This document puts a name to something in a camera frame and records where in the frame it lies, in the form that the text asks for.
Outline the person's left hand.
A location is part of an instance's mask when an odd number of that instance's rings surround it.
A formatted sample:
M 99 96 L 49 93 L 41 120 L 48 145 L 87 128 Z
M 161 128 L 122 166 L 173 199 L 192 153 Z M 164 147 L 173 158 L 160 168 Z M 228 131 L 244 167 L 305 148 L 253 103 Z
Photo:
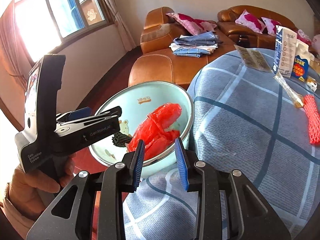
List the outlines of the person's left hand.
M 75 156 L 75 153 L 68 156 L 64 174 L 59 181 L 55 181 L 40 170 L 25 174 L 22 168 L 17 166 L 9 183 L 8 196 L 13 206 L 25 217 L 36 220 L 46 209 L 38 191 L 58 193 L 61 187 L 65 187 L 74 177 Z

